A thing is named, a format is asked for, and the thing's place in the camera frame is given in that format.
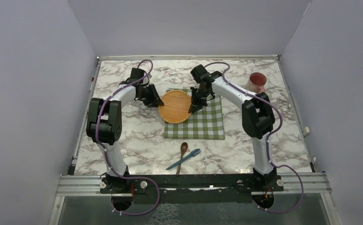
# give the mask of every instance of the plaid napkin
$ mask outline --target plaid napkin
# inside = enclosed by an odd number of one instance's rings
[[[167,92],[170,90],[181,90],[191,96],[191,89],[169,89]],[[207,107],[191,114],[183,123],[165,123],[163,135],[165,138],[177,139],[224,140],[221,96],[216,95],[213,100],[207,102]]]

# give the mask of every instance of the brown spoon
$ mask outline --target brown spoon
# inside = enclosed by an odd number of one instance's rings
[[[183,142],[181,144],[181,148],[180,148],[180,150],[181,150],[181,158],[180,158],[180,160],[183,159],[183,156],[184,156],[185,152],[187,152],[187,149],[188,149],[188,144],[186,142]],[[176,176],[178,176],[180,174],[180,168],[181,168],[181,163],[177,167]]]

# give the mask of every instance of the pink mug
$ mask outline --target pink mug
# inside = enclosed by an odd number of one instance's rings
[[[250,74],[245,89],[259,94],[262,92],[266,92],[266,90],[264,89],[264,84],[266,83],[267,78],[266,76],[264,76],[264,74],[254,72]]]

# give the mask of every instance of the blue fork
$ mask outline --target blue fork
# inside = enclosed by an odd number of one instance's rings
[[[195,149],[195,150],[191,151],[191,152],[190,152],[190,154],[188,154],[188,155],[187,155],[186,157],[184,157],[183,159],[181,159],[181,160],[179,160],[179,161],[175,162],[173,165],[171,165],[171,166],[169,166],[168,168],[166,168],[166,170],[170,170],[170,169],[172,169],[173,167],[178,166],[179,164],[181,164],[182,162],[184,162],[184,161],[188,160],[189,158],[197,156],[199,153],[200,153],[200,149]]]

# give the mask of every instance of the wicker basket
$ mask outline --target wicker basket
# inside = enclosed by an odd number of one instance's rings
[[[164,106],[159,106],[159,114],[168,123],[182,123],[188,119],[191,97],[180,90],[171,90],[162,96]]]

